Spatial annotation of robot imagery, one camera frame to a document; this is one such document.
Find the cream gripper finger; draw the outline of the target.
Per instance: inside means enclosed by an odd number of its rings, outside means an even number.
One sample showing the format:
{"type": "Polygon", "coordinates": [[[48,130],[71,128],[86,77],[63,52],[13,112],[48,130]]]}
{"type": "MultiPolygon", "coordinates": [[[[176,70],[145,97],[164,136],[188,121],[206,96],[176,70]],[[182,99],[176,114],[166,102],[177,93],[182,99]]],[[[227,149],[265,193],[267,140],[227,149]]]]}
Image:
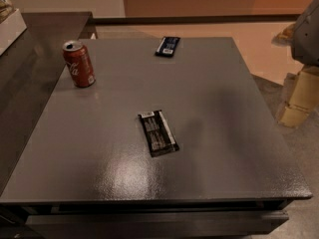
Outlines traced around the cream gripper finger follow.
{"type": "Polygon", "coordinates": [[[278,108],[278,122],[299,127],[319,106],[319,67],[305,65],[296,75],[288,73],[278,108]]]}
{"type": "Polygon", "coordinates": [[[290,46],[293,41],[295,25],[290,24],[280,33],[273,37],[272,43],[278,46],[290,46]]]}

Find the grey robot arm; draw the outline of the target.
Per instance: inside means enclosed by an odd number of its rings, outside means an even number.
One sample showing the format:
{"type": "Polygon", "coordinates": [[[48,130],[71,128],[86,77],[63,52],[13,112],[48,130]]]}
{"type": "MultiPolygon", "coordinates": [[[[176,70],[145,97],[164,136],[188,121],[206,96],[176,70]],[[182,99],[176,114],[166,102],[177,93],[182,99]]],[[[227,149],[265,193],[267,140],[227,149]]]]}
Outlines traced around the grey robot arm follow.
{"type": "Polygon", "coordinates": [[[280,124],[299,127],[319,105],[319,0],[313,0],[272,43],[289,46],[292,58],[303,65],[296,75],[286,75],[276,114],[280,124]]]}

